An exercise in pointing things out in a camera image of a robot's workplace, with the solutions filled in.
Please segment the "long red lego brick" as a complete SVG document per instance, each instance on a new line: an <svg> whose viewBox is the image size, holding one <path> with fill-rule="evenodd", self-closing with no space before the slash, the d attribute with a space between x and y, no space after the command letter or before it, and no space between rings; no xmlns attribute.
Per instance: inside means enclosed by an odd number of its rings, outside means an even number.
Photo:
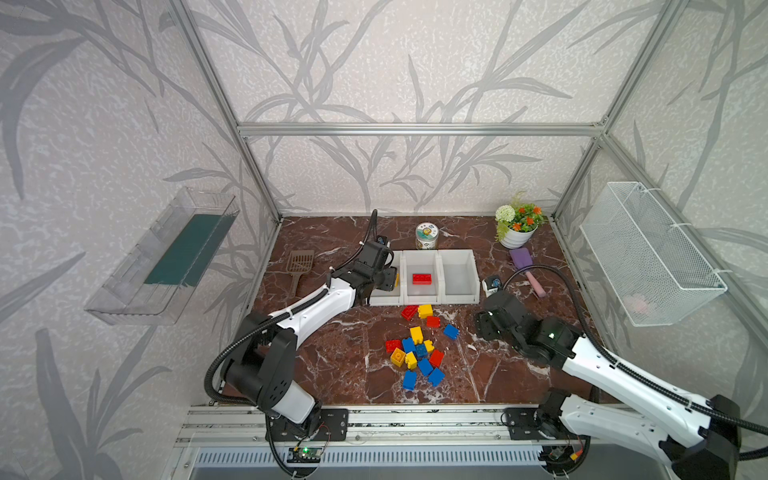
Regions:
<svg viewBox="0 0 768 480"><path fill-rule="evenodd" d="M417 305L408 305L401 311L401 316L406 321L411 321L417 315L418 309Z"/></svg>

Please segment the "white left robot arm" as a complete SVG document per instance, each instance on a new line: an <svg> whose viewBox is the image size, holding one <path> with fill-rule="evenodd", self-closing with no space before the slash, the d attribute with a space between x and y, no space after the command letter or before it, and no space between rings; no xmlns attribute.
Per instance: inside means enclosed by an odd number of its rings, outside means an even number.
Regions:
<svg viewBox="0 0 768 480"><path fill-rule="evenodd" d="M254 406L268 419L281 418L303 435L319 428L321 401L294 380L297 350L330 320L368 307L375 290L394 289L394 252L378 235L377 226L374 210L358 249L332 267L317 290L269 315L246 316L236 339L205 373L204 390L211 400Z"/></svg>

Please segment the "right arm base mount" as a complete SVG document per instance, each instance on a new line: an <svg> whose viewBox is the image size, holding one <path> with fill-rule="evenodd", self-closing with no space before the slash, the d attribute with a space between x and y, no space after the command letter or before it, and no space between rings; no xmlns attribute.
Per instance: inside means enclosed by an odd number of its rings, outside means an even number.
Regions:
<svg viewBox="0 0 768 480"><path fill-rule="evenodd" d="M508 407L500 415L501 424L511 440L586 441L588 436L576 435L556 417L540 413L537 406Z"/></svg>

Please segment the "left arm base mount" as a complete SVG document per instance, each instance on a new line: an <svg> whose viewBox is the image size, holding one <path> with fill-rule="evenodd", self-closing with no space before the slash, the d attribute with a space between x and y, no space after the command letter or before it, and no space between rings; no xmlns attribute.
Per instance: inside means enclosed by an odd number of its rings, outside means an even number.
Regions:
<svg viewBox="0 0 768 480"><path fill-rule="evenodd" d="M293 423L285 417L269 420L271 438L277 442L298 440L341 442L347 437L348 409L315 408L303 423Z"/></svg>

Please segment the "blue lego brick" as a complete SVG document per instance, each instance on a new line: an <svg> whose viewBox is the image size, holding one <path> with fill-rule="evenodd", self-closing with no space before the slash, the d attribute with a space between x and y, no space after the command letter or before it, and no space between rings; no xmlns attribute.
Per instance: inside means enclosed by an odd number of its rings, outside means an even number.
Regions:
<svg viewBox="0 0 768 480"><path fill-rule="evenodd" d="M459 330L453 325L447 325L444 329L444 334L452 340L456 340L459 336Z"/></svg>

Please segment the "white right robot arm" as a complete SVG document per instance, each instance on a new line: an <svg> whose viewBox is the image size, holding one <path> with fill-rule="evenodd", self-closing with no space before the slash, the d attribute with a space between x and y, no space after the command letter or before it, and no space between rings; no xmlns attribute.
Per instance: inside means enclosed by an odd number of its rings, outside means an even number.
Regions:
<svg viewBox="0 0 768 480"><path fill-rule="evenodd" d="M574 438L584 445L592 438L609 441L658 461L679 479L733 479L740 463L766 458L766 448L741 448L743 431L765 435L766 427L742 419L739 406L727 397L688 392L607 350L589 330L573 284L561 270L551 271L564 282L577 326L557 317L537 318L493 275L482 283L487 298L475 315L479 335L579 378L626 407L552 389L532 420L542 436Z"/></svg>

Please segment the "large yellow lego brick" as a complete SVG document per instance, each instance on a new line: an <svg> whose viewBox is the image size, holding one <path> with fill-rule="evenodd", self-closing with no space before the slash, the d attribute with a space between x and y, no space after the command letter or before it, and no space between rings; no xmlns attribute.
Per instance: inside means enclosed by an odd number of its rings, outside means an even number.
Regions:
<svg viewBox="0 0 768 480"><path fill-rule="evenodd" d="M396 366L397 368L401 368L405 364L406 353L403 350L396 348L392 352L390 356L390 360L394 366Z"/></svg>

